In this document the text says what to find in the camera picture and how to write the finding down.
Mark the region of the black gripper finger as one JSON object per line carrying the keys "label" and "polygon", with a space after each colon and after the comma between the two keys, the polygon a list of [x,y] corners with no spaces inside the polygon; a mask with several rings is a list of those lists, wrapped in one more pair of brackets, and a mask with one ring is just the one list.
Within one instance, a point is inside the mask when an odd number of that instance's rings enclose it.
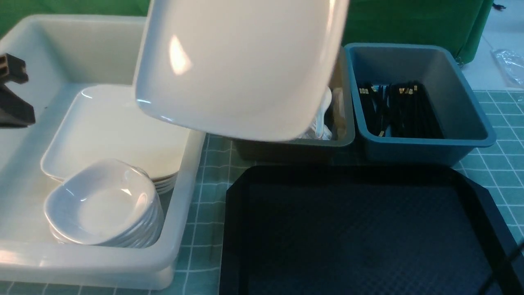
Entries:
{"label": "black gripper finger", "polygon": [[0,55],[0,82],[6,84],[15,82],[24,84],[29,81],[26,69],[26,62],[11,54],[4,53]]}

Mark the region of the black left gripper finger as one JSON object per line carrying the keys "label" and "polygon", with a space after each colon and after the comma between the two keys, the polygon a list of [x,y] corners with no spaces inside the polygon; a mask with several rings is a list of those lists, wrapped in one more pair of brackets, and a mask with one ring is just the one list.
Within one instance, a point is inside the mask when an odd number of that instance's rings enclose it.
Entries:
{"label": "black left gripper finger", "polygon": [[36,123],[34,107],[13,93],[7,86],[0,86],[0,127],[27,128]]}

